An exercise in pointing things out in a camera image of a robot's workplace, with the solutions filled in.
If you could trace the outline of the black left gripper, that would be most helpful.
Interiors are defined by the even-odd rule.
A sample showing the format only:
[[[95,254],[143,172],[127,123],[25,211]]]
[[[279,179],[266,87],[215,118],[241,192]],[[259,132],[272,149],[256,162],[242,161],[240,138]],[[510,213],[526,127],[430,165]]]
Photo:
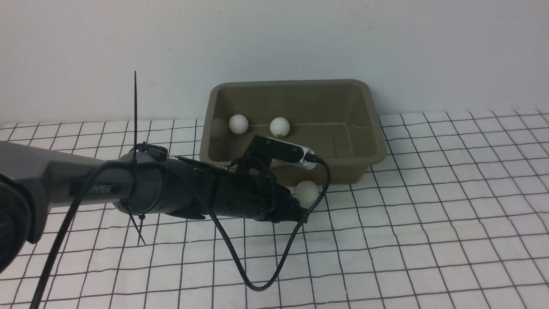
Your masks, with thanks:
[[[230,218],[246,218],[272,223],[307,222],[308,209],[301,206],[288,188],[278,184],[271,172],[255,176],[249,173],[232,173],[228,170],[177,157],[180,163],[190,167],[184,188],[190,197],[176,210],[176,217],[203,220],[211,213]]]

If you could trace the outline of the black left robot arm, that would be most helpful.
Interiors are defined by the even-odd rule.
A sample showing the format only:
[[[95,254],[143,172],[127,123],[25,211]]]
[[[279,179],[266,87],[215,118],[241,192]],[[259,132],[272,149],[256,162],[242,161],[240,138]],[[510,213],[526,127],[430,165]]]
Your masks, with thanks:
[[[135,153],[103,161],[2,141],[0,163],[1,270],[26,242],[40,240],[49,209],[75,201],[112,203],[129,215],[192,220],[209,213],[271,223],[305,223],[308,217],[308,209],[278,184],[270,162],[252,158],[230,172],[186,157],[169,158],[164,148],[145,143]]]

